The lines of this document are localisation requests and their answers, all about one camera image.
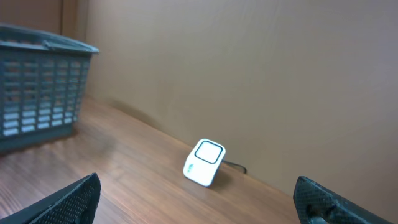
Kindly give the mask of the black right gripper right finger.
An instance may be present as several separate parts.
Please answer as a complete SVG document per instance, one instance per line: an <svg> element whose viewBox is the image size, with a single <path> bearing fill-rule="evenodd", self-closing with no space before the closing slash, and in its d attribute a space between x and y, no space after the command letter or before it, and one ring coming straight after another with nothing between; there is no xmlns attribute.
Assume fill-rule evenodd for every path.
<svg viewBox="0 0 398 224"><path fill-rule="evenodd" d="M305 176L298 177L293 200L301 224L392 224Z"/></svg>

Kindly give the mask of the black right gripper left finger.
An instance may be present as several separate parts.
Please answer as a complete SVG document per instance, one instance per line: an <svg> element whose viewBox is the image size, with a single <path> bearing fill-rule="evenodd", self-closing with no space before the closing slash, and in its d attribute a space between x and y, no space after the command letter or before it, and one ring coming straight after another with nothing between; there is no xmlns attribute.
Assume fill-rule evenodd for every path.
<svg viewBox="0 0 398 224"><path fill-rule="evenodd" d="M97 173L1 219L1 224L92 224L101 196Z"/></svg>

